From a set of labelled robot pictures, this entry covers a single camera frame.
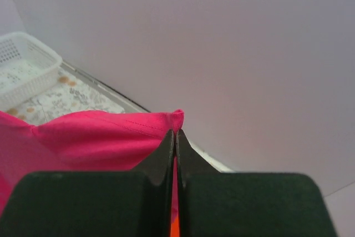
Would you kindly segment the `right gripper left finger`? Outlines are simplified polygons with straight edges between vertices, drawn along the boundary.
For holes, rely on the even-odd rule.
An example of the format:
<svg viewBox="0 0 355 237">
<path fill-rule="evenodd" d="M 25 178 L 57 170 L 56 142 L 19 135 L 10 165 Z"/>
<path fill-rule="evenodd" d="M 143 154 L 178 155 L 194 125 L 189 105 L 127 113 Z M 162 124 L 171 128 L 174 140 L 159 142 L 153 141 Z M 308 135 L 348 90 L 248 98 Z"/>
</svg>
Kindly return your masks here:
<svg viewBox="0 0 355 237">
<path fill-rule="evenodd" d="M 169 236 L 174 132 L 125 172 L 34 172 L 15 186 L 2 236 Z"/>
</svg>

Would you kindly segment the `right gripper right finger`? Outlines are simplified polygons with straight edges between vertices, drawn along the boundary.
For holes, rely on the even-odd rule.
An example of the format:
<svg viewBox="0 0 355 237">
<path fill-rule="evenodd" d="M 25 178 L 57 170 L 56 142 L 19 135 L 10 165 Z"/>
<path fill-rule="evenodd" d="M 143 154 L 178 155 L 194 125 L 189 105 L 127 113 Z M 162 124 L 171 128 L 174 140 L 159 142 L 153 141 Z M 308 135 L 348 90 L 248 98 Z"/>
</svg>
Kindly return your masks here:
<svg viewBox="0 0 355 237">
<path fill-rule="evenodd" d="M 175 149 L 181 236 L 336 236 L 309 176 L 220 172 L 182 130 Z"/>
</svg>

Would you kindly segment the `pink t shirt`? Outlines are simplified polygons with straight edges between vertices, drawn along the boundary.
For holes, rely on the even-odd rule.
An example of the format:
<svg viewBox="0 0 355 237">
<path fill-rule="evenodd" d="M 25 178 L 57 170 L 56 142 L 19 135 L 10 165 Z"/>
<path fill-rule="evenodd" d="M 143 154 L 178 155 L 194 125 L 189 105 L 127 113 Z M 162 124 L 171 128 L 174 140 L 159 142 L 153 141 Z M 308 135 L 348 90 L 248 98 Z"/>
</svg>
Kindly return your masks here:
<svg viewBox="0 0 355 237">
<path fill-rule="evenodd" d="M 31 125 L 1 113 L 1 206 L 28 173 L 52 170 L 124 171 L 150 155 L 184 112 L 82 111 Z"/>
</svg>

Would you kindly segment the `white plastic basket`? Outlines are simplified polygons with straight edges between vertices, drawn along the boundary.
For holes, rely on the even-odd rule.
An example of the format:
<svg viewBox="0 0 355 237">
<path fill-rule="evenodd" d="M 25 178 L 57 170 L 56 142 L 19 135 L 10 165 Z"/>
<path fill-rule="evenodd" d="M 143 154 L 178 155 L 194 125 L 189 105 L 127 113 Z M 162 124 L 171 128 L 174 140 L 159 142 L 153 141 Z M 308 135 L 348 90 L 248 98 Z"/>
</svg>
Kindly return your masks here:
<svg viewBox="0 0 355 237">
<path fill-rule="evenodd" d="M 1 36 L 1 111 L 54 86 L 62 62 L 59 54 L 29 34 Z"/>
</svg>

